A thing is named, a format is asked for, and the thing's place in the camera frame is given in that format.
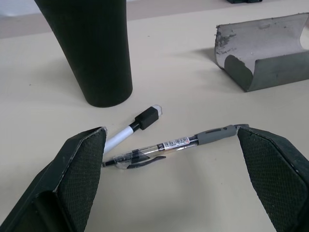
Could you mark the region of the white marker with black cap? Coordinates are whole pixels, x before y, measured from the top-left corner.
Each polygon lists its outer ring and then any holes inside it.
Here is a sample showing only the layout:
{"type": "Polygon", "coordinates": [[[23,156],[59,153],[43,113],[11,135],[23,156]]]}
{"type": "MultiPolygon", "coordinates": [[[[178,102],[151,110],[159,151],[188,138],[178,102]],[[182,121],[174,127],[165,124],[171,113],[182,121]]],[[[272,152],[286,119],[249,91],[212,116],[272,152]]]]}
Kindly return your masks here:
{"type": "Polygon", "coordinates": [[[162,107],[160,105],[153,105],[148,109],[144,110],[138,116],[134,118],[134,121],[115,134],[113,137],[109,138],[104,147],[104,155],[109,153],[112,149],[118,146],[122,141],[127,139],[137,130],[145,130],[150,125],[155,123],[162,115],[162,107]]]}

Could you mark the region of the clear gel pen grey grip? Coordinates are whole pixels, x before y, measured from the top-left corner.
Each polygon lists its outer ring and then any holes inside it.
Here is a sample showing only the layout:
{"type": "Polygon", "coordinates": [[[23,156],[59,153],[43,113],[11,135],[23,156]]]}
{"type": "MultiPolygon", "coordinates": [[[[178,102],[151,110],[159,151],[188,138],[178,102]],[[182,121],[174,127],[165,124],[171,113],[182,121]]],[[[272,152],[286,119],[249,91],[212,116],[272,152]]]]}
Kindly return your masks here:
{"type": "Polygon", "coordinates": [[[153,146],[135,149],[104,161],[102,166],[115,166],[119,169],[135,169],[143,167],[152,162],[166,158],[167,153],[180,151],[198,145],[209,144],[224,138],[235,136],[237,134],[237,129],[240,126],[240,124],[228,125],[222,128],[203,131],[191,137],[182,137],[153,146]]]}

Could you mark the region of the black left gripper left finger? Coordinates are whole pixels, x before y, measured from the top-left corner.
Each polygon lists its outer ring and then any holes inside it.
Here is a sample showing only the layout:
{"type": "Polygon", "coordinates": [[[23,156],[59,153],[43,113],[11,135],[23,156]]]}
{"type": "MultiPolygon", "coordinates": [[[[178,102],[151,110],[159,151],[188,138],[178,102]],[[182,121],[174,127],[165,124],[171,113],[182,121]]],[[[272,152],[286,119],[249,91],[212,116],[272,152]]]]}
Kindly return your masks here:
{"type": "Polygon", "coordinates": [[[69,138],[32,180],[0,232],[84,232],[100,180],[105,127],[69,138]]]}

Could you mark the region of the black object at table edge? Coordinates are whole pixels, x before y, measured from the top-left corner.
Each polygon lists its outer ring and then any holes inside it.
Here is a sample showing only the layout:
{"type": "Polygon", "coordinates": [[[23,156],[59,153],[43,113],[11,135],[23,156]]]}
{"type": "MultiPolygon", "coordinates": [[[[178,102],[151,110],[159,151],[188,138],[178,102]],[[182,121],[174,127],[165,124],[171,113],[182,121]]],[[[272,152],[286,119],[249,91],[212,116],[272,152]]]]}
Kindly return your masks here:
{"type": "Polygon", "coordinates": [[[240,4],[240,3],[260,3],[263,0],[226,0],[231,4],[240,4]]]}

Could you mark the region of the grey curved phone stand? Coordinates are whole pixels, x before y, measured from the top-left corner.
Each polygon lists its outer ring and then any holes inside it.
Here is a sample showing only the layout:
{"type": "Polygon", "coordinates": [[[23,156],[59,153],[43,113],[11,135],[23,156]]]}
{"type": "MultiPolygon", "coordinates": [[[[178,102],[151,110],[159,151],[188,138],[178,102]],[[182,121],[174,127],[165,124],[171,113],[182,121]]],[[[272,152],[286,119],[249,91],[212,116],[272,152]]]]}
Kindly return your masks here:
{"type": "Polygon", "coordinates": [[[309,13],[217,26],[215,62],[245,92],[309,79],[309,13]]]}

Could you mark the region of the black cylindrical pen holder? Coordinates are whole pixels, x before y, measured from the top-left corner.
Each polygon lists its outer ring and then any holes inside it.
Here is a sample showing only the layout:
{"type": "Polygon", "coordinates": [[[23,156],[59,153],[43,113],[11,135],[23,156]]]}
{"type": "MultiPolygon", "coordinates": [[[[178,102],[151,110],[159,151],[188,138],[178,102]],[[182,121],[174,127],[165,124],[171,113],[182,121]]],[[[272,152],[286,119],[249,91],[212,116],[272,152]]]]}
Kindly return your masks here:
{"type": "Polygon", "coordinates": [[[133,90],[126,0],[34,0],[86,101],[107,108],[133,90]]]}

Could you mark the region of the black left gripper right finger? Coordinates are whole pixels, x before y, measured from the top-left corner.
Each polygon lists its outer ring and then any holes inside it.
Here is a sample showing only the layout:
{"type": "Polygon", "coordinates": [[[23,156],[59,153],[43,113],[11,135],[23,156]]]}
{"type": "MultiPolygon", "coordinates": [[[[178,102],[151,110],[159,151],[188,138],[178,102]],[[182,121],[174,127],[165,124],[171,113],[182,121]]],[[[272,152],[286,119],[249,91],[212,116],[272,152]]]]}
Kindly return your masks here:
{"type": "Polygon", "coordinates": [[[251,184],[276,232],[309,232],[309,160],[286,138],[241,126],[251,184]]]}

